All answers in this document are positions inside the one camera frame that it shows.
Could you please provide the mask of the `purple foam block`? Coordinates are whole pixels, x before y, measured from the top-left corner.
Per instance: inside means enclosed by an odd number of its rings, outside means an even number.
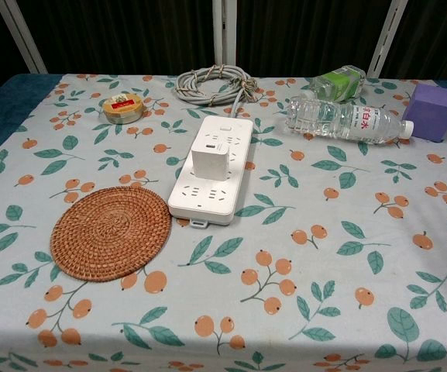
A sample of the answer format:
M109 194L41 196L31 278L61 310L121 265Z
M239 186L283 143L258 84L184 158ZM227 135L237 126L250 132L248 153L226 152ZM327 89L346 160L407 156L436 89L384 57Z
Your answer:
M402 119L413 122L412 136L443 141L447 132L447 88L417 84Z

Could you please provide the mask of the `clear water bottle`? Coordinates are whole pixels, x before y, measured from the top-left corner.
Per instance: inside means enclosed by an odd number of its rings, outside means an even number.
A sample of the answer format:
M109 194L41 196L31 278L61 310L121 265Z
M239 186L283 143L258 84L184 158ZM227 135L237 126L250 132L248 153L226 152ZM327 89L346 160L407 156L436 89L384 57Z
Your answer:
M407 140L414 130L412 121L400 120L383 108L327 102L304 96L291 99L285 125L296 133L369 144Z

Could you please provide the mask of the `floral fruit print tablecloth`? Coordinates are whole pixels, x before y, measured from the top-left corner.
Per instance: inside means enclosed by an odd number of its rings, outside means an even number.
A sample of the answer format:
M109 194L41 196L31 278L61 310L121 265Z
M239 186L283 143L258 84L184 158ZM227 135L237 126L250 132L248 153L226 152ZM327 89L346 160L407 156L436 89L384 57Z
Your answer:
M447 133L369 146L286 130L263 78L228 226L175 219L127 277L76 280L50 235L124 185L168 198L202 121L173 77L66 74L0 146L0 372L447 372ZM103 102L138 95L112 124Z

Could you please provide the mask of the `white slotted metal upright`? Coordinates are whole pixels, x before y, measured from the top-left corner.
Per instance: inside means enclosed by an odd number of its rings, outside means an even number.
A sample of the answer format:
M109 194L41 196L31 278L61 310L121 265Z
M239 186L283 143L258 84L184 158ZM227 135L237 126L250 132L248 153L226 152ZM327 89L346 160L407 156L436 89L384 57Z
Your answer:
M0 14L31 74L47 74L43 58L16 0L0 0Z
M237 0L212 0L213 45L216 64L237 65Z
M378 78L383 70L392 42L400 25L408 0L391 0L379 39L366 73L368 78Z

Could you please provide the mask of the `white power strip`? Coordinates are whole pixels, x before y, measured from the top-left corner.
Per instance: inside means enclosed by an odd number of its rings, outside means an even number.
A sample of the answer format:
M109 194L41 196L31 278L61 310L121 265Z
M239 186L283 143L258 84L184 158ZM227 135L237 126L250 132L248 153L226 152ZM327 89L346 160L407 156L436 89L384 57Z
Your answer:
M203 120L194 140L203 138L229 145L227 178L213 181L196 177L190 149L168 198L172 216L188 219L194 228L230 224L236 211L252 133L253 123L248 119L210 115Z

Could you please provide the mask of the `dark blue table cover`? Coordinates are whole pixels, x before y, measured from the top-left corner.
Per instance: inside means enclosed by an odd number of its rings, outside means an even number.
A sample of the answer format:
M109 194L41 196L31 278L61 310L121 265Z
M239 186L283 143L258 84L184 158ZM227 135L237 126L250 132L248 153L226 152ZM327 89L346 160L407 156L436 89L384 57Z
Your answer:
M61 78L60 74L17 74L0 87L0 146Z

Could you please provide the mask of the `round woven rattan coaster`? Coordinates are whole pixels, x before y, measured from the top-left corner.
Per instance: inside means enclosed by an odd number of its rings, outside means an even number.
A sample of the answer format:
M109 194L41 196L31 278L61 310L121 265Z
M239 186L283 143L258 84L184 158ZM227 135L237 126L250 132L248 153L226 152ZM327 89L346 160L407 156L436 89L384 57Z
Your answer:
M166 202L145 188L113 187L75 202L57 221L50 253L67 275L106 282L148 264L171 230Z

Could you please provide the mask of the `green labelled plastic bottle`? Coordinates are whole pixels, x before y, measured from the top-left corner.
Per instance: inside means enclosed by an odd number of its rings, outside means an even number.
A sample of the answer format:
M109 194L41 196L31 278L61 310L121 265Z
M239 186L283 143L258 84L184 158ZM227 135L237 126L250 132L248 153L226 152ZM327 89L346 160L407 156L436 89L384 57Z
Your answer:
M320 100L346 102L360 96L365 80L364 70L353 65L345 65L313 77L309 89Z

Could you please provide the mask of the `white cube charger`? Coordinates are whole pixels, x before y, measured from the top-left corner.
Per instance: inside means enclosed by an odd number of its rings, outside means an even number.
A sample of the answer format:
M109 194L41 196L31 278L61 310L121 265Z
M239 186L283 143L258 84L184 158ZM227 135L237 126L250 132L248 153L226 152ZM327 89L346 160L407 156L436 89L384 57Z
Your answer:
M224 181L229 169L229 145L213 139L196 139L191 147L194 175Z

